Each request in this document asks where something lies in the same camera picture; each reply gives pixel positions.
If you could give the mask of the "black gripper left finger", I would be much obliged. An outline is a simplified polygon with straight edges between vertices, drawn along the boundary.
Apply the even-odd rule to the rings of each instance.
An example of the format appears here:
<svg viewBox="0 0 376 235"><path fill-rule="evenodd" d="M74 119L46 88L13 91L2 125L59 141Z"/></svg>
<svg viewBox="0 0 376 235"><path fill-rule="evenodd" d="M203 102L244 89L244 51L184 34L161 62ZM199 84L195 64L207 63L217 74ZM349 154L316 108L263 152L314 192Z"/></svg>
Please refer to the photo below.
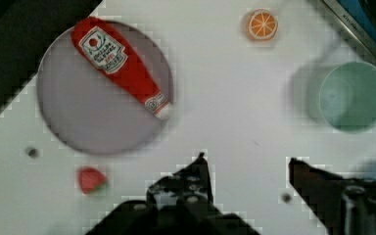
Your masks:
<svg viewBox="0 0 376 235"><path fill-rule="evenodd" d="M203 197L213 202L211 176L205 153L172 175L164 176L148 187L146 197L159 211L175 207L180 197Z"/></svg>

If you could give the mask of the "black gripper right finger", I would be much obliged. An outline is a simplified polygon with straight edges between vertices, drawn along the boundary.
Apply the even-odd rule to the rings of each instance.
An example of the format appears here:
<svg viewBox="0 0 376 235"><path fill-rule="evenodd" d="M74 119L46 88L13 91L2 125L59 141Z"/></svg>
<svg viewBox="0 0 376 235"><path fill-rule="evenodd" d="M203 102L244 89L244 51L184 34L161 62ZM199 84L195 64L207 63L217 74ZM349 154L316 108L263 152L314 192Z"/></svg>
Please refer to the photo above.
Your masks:
<svg viewBox="0 0 376 235"><path fill-rule="evenodd" d="M292 158L289 181L328 235L376 235L376 180L344 178Z"/></svg>

